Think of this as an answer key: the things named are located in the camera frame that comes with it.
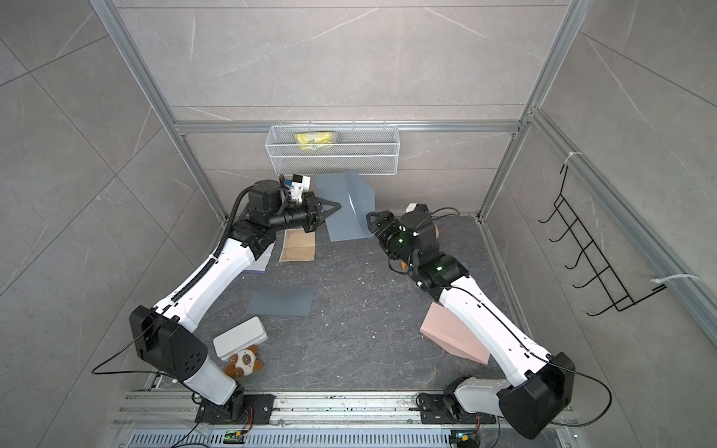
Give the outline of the grey envelope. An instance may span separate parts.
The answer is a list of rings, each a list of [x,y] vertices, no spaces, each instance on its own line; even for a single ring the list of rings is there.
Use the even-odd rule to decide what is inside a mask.
[[[305,287],[260,287],[246,309],[250,315],[308,317],[313,297],[313,289]]]
[[[326,220],[330,241],[370,238],[367,215],[375,212],[375,191],[356,173],[320,174],[313,177],[315,193],[341,208]]]

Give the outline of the cream letter paper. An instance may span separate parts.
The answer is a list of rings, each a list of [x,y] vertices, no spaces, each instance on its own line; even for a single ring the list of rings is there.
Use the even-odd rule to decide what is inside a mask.
[[[303,229],[285,231],[280,262],[314,261],[315,257],[315,233],[306,233]]]

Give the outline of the blue bordered letter paper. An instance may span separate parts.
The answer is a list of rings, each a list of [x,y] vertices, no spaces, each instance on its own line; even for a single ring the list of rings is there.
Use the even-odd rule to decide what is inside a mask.
[[[266,272],[267,265],[271,260],[275,246],[276,244],[268,246],[267,250],[261,254],[261,257],[253,261],[248,268],[246,268],[246,272],[250,274],[264,274]]]

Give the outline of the pink envelope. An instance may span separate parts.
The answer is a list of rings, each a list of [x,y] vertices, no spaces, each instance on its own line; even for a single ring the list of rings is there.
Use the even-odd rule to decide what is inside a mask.
[[[456,315],[440,304],[431,305],[420,332],[452,356],[489,364],[490,353],[485,346]]]

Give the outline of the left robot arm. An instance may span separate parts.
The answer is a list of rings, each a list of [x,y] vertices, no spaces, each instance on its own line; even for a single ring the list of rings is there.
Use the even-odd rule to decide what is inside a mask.
[[[236,196],[220,240],[204,263],[171,294],[140,305],[129,323],[129,345],[155,373],[174,378],[206,404],[233,410],[239,384],[209,358],[194,332],[220,294],[276,242],[279,231],[316,231],[341,209],[309,188],[309,177],[260,180]]]

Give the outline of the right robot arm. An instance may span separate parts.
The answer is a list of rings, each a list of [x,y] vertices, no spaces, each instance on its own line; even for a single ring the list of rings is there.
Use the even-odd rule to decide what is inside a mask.
[[[580,376],[565,353],[550,353],[528,337],[481,290],[469,270],[442,251],[436,223],[457,215],[454,207],[429,210],[412,203],[400,217],[390,211],[367,214],[369,232],[388,261],[404,264],[404,274],[456,317],[488,350],[503,380],[459,378],[444,390],[447,418],[459,422],[486,414],[505,420],[518,434],[535,439],[571,405]]]

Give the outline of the yellow packet in basket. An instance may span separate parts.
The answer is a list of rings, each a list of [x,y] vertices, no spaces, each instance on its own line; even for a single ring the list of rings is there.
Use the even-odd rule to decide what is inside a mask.
[[[336,132],[306,132],[294,135],[296,145],[301,150],[331,149],[338,143]]]

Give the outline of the white rectangular box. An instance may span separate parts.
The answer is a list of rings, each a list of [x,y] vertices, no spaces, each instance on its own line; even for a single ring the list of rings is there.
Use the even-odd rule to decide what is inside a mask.
[[[240,351],[252,345],[260,345],[267,339],[268,335],[261,319],[252,317],[215,337],[213,345],[217,356],[227,361]]]

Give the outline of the brown panda plush toy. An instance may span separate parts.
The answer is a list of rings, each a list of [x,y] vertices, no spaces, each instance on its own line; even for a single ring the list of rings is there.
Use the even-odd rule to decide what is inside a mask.
[[[240,350],[229,358],[228,365],[224,368],[224,373],[231,378],[242,378],[252,373],[257,373],[263,369],[263,363],[258,358],[259,347],[250,345]]]

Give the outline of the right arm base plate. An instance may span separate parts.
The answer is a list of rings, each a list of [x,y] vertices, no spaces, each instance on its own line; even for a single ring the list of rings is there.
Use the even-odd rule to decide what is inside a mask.
[[[415,405],[424,425],[477,425],[496,424],[496,416],[482,413],[468,413],[453,396],[419,393]]]

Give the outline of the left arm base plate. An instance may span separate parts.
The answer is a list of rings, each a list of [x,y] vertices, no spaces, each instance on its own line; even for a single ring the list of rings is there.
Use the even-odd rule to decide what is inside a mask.
[[[272,394],[240,393],[224,405],[202,399],[194,422],[210,425],[268,425],[274,410],[276,396]]]

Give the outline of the aluminium rail base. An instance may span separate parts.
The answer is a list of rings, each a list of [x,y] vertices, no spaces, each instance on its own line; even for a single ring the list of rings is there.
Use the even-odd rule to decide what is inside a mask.
[[[449,418],[440,395],[417,391],[264,392],[229,424],[197,423],[188,392],[130,392],[106,447],[581,447],[578,430],[550,426],[535,439],[492,414]]]

